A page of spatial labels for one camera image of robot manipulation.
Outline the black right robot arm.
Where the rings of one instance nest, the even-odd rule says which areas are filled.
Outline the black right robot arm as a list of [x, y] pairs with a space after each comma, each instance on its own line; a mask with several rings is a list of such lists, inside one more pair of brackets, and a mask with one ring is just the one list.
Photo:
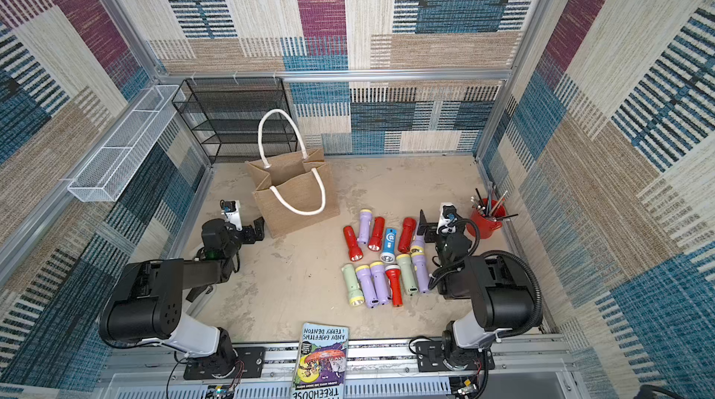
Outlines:
[[443, 205], [441, 217], [420, 215], [411, 257], [424, 293], [435, 290], [447, 300], [468, 300], [470, 311], [448, 322], [439, 343], [416, 344], [425, 371], [493, 368], [490, 350], [501, 339], [540, 326], [543, 296], [530, 266], [503, 250], [478, 252], [482, 217], [460, 216]]

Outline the brown jute tote bag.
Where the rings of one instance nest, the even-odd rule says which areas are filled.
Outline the brown jute tote bag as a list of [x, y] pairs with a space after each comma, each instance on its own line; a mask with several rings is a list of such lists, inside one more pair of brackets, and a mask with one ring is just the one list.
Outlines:
[[[298, 151], [268, 157], [264, 126], [273, 115], [288, 122], [297, 138]], [[253, 198], [271, 237], [277, 239], [340, 215], [333, 168], [322, 148], [309, 149], [290, 114], [275, 108], [264, 114], [257, 129], [260, 159], [247, 162], [255, 188]]]

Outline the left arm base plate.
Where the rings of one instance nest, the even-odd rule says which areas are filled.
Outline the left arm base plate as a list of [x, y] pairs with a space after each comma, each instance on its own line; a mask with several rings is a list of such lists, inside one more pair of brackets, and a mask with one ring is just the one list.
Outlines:
[[228, 356], [189, 358], [184, 380], [258, 379], [262, 375], [266, 347], [235, 347]]

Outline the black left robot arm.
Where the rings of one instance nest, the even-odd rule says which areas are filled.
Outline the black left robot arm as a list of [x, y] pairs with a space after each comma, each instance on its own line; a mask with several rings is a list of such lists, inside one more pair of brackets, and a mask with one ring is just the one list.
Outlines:
[[203, 224], [203, 246], [194, 259], [128, 264], [102, 312], [101, 339], [116, 349], [165, 346], [182, 352], [186, 365], [206, 376], [234, 374], [239, 359], [228, 332], [199, 322], [182, 306], [239, 272], [239, 250], [265, 236], [263, 218], [242, 229], [216, 218]]

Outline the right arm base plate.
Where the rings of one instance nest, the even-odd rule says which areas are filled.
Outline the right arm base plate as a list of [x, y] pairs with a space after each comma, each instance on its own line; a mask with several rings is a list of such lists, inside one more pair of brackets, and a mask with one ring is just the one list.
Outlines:
[[408, 349], [417, 357], [420, 372], [476, 371], [484, 367], [495, 369], [495, 360], [490, 350], [464, 349], [454, 343], [422, 338], [411, 339]]

